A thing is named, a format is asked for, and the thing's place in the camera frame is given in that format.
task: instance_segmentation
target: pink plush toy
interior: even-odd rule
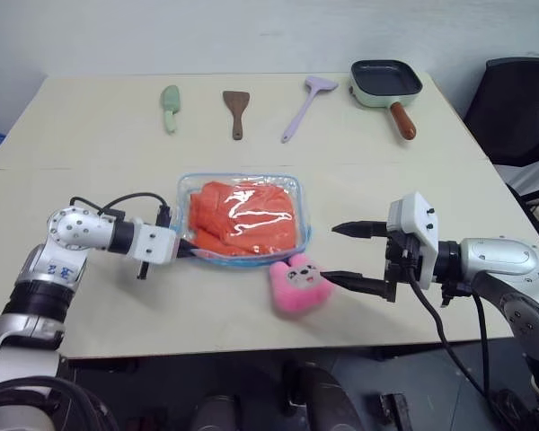
[[[333,283],[304,254],[289,258],[289,265],[276,262],[269,267],[276,306],[283,312],[304,312],[330,297]]]

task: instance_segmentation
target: orange cloth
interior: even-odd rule
[[[289,195],[278,186],[212,181],[190,195],[192,242],[229,256],[271,254],[296,247]]]

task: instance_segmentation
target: pan handle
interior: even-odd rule
[[[403,138],[412,140],[417,134],[417,130],[411,119],[408,117],[407,112],[405,112],[403,105],[397,101],[392,104],[389,110],[392,112],[395,124],[397,124]]]

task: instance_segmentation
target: lavender slotted spatula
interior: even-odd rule
[[[289,123],[289,126],[287,126],[286,131],[281,137],[281,142],[283,143],[286,143],[294,135],[297,130],[297,127],[299,126],[299,123],[305,115],[305,112],[309,108],[309,105],[312,104],[312,100],[314,99],[315,95],[320,91],[328,92],[331,90],[335,90],[338,86],[338,83],[330,81],[329,79],[320,78],[318,76],[308,76],[305,79],[305,85],[309,87],[309,94],[307,95],[307,99],[305,100],[302,109],[299,110],[294,119],[292,119],[291,123]]]

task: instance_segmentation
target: wooden spatula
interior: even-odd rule
[[[224,102],[234,116],[234,129],[232,136],[239,141],[243,137],[242,114],[250,102],[248,92],[224,92]]]

